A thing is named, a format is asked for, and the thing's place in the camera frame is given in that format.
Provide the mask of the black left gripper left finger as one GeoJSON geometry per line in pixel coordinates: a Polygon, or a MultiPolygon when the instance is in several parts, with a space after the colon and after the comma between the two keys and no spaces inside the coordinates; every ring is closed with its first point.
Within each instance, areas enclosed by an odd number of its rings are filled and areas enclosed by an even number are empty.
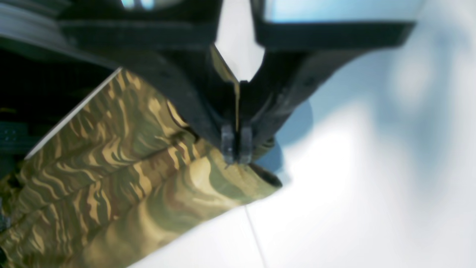
{"type": "Polygon", "coordinates": [[[214,69],[221,0],[2,0],[1,35],[160,90],[202,138],[238,162],[233,84],[214,69]]]}

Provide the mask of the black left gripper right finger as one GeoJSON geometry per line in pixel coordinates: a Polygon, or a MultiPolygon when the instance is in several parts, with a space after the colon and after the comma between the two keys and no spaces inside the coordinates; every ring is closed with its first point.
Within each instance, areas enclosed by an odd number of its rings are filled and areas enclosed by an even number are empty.
{"type": "Polygon", "coordinates": [[[415,0],[252,0],[260,68],[241,82],[238,162],[272,138],[302,102],[341,67],[401,46],[417,20],[415,0]]]}

